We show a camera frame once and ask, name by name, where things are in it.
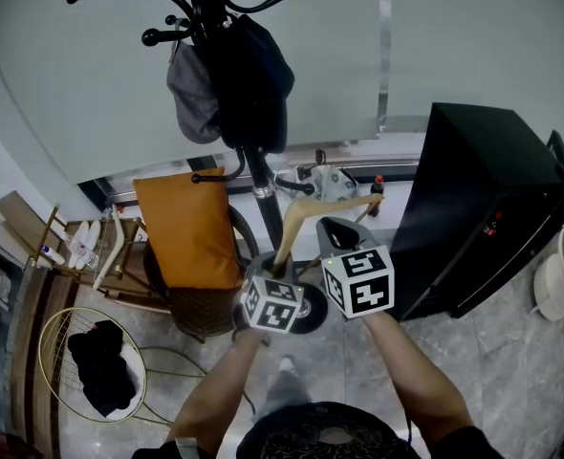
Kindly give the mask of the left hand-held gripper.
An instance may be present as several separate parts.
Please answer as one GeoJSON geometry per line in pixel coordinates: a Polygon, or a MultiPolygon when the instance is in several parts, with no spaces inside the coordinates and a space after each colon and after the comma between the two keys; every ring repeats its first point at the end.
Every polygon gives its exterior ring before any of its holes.
{"type": "Polygon", "coordinates": [[[259,330],[289,334],[303,304],[307,261],[290,258],[291,284],[275,280],[276,251],[254,257],[240,292],[240,306],[247,324],[259,330]]]}

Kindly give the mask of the white slipper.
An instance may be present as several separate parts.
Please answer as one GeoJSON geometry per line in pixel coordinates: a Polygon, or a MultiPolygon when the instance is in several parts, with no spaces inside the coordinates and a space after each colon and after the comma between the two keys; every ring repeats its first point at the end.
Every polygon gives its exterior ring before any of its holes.
{"type": "Polygon", "coordinates": [[[67,247],[67,242],[71,238],[77,237],[79,239],[82,239],[82,237],[86,235],[86,231],[88,230],[88,228],[89,228],[89,223],[86,222],[86,221],[83,221],[83,222],[80,223],[80,225],[77,228],[77,231],[74,234],[67,233],[66,236],[65,236],[66,247],[67,247]]]}
{"type": "Polygon", "coordinates": [[[76,269],[82,270],[86,266],[93,266],[96,262],[96,258],[98,257],[95,253],[96,244],[99,239],[101,231],[101,223],[99,220],[95,220],[90,223],[88,230],[86,231],[86,235],[82,237],[84,246],[90,250],[88,254],[79,257],[76,262],[76,269]]]}

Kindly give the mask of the person's black patterned shirt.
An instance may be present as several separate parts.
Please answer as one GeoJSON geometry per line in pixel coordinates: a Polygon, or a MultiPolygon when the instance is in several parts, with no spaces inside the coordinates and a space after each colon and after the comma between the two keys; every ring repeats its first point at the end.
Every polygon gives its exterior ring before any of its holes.
{"type": "MultiPolygon", "coordinates": [[[[216,459],[205,451],[201,459],[216,459]]],[[[431,459],[504,459],[477,427],[446,436],[431,459]]],[[[140,448],[132,459],[182,459],[175,441],[140,448]]],[[[421,459],[409,442],[376,416],[333,402],[289,406],[258,421],[235,459],[421,459]]]]}

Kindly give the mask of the grey cap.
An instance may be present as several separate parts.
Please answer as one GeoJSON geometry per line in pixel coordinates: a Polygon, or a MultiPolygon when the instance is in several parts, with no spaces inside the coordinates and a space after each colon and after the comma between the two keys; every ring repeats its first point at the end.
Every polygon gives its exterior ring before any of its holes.
{"type": "Polygon", "coordinates": [[[183,40],[173,44],[166,85],[183,135],[197,144],[217,141],[221,137],[219,102],[195,46],[183,40]]]}

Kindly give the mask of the orange cushion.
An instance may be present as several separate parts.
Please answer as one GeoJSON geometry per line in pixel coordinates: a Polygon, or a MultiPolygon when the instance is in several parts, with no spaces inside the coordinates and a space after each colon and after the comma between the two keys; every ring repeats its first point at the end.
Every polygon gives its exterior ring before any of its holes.
{"type": "Polygon", "coordinates": [[[148,241],[170,288],[231,290],[240,286],[238,255],[221,183],[192,174],[133,181],[148,241]]]}

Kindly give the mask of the wooden hanger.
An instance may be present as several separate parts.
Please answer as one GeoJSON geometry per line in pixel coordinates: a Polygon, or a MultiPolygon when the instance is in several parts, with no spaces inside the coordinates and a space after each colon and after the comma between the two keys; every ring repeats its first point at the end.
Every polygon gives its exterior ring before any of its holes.
{"type": "Polygon", "coordinates": [[[337,202],[322,202],[313,198],[304,197],[293,201],[286,210],[283,219],[283,236],[279,249],[272,263],[272,273],[279,276],[284,269],[287,259],[291,254],[293,243],[304,223],[310,217],[328,215],[350,208],[366,206],[365,211],[357,218],[359,223],[384,199],[381,193],[359,196],[349,200],[337,202]]]}

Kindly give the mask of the wooden cart with gold frame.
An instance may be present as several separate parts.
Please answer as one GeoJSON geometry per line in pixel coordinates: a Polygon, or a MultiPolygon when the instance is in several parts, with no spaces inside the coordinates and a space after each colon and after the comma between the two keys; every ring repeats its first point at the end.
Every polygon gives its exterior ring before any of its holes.
{"type": "MultiPolygon", "coordinates": [[[[145,274],[143,266],[143,252],[147,243],[145,224],[139,217],[123,219],[121,217],[122,209],[117,208],[124,230],[125,243],[98,292],[121,305],[168,314],[170,310],[167,304],[154,292],[145,274]]],[[[65,244],[65,236],[67,233],[74,234],[80,225],[79,222],[62,221],[66,225],[65,228],[54,223],[53,231],[61,238],[61,246],[57,252],[65,258],[63,265],[54,263],[41,252],[40,246],[35,254],[29,255],[30,261],[35,264],[44,260],[53,269],[70,276],[75,282],[93,288],[94,280],[115,243],[116,230],[112,218],[112,206],[104,210],[104,215],[99,221],[101,231],[95,248],[98,262],[94,268],[86,266],[82,270],[77,270],[68,267],[70,253],[65,244]]]]}

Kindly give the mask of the dark cola bottle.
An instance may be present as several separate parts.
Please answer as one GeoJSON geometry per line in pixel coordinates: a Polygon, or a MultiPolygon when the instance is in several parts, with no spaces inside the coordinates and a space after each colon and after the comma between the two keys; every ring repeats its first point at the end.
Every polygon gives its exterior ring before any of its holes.
{"type": "MultiPolygon", "coordinates": [[[[374,182],[372,183],[370,192],[372,194],[380,194],[383,195],[384,194],[384,179],[381,175],[378,175],[374,182]]],[[[370,217],[377,217],[380,213],[380,204],[381,201],[378,201],[376,203],[374,203],[372,206],[370,206],[368,215],[370,217]]]]}

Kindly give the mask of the black coat rack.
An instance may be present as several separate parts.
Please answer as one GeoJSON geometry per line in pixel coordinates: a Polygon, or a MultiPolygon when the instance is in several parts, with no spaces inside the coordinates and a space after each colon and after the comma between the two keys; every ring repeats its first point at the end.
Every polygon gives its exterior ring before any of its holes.
{"type": "MultiPolygon", "coordinates": [[[[80,0],[67,0],[73,5],[80,0]]],[[[154,47],[160,43],[169,42],[173,44],[177,40],[183,40],[197,48],[198,54],[207,68],[206,47],[213,40],[213,35],[221,27],[228,27],[234,17],[245,14],[252,17],[253,14],[265,11],[285,0],[265,0],[252,6],[240,6],[231,0],[169,0],[184,13],[184,17],[178,18],[168,15],[165,19],[168,30],[162,31],[155,28],[146,30],[141,37],[142,43],[147,47],[154,47]]],[[[193,173],[192,182],[227,183],[237,178],[247,169],[252,179],[252,192],[259,207],[268,235],[273,248],[277,251],[283,236],[282,213],[276,198],[276,185],[273,181],[271,171],[262,149],[253,147],[235,147],[232,149],[238,158],[238,168],[230,174],[206,175],[198,172],[193,173]]],[[[275,280],[291,284],[290,258],[287,259],[284,269],[275,280]]],[[[292,326],[290,334],[305,335],[318,329],[328,314],[328,304],[325,295],[315,286],[305,284],[303,304],[299,314],[292,326]]]]}

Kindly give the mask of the clear water bottle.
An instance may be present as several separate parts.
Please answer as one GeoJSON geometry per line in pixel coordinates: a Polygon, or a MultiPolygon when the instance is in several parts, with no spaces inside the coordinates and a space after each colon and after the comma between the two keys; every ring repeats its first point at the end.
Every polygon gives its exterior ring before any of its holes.
{"type": "Polygon", "coordinates": [[[73,237],[67,242],[67,247],[70,252],[70,269],[82,270],[86,266],[94,268],[97,264],[98,256],[86,240],[73,237]]]}

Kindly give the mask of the dark wicker chair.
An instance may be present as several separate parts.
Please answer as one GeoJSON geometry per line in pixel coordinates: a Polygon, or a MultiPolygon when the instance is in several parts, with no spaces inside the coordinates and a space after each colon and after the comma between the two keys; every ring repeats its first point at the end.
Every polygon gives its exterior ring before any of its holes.
{"type": "MultiPolygon", "coordinates": [[[[244,257],[238,241],[235,241],[240,275],[244,276],[247,274],[250,261],[259,255],[260,251],[249,223],[233,206],[228,207],[228,218],[231,226],[243,237],[242,241],[249,251],[249,257],[244,257]]],[[[237,289],[169,288],[163,280],[150,242],[145,245],[143,266],[148,283],[167,304],[174,322],[181,332],[200,343],[204,343],[205,338],[220,336],[234,330],[231,303],[237,289]]]]}

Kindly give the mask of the clear blind pull rod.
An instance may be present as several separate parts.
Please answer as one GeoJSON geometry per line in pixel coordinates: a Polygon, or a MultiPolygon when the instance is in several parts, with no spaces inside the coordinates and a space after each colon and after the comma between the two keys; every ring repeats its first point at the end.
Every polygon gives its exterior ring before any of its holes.
{"type": "Polygon", "coordinates": [[[391,54],[391,0],[379,0],[380,6],[380,87],[377,124],[379,132],[385,131],[389,98],[391,54]]]}

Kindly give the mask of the black mini fridge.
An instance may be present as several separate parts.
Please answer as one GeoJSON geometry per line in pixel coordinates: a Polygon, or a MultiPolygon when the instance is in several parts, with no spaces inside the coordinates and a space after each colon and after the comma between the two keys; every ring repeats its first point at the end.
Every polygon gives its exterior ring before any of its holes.
{"type": "Polygon", "coordinates": [[[564,173],[546,144],[511,110],[432,105],[391,248],[396,319],[462,317],[550,242],[564,225],[564,173]]]}

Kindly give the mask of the floral patterned bag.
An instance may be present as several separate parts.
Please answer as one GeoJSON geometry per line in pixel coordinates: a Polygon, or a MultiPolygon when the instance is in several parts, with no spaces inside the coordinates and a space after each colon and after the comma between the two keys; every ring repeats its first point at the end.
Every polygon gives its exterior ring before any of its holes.
{"type": "Polygon", "coordinates": [[[322,149],[315,152],[312,164],[298,164],[289,172],[275,173],[273,181],[291,199],[311,197],[322,202],[338,202],[358,194],[358,182],[343,167],[327,162],[322,149]]]}

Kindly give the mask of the black clothes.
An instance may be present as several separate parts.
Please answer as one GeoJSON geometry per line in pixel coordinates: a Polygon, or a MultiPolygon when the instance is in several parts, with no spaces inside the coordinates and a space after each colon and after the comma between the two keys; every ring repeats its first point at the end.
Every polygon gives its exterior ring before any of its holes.
{"type": "Polygon", "coordinates": [[[113,321],[98,321],[86,333],[68,339],[68,349],[89,403],[103,417],[126,409],[136,395],[125,359],[120,355],[123,332],[113,321]]]}

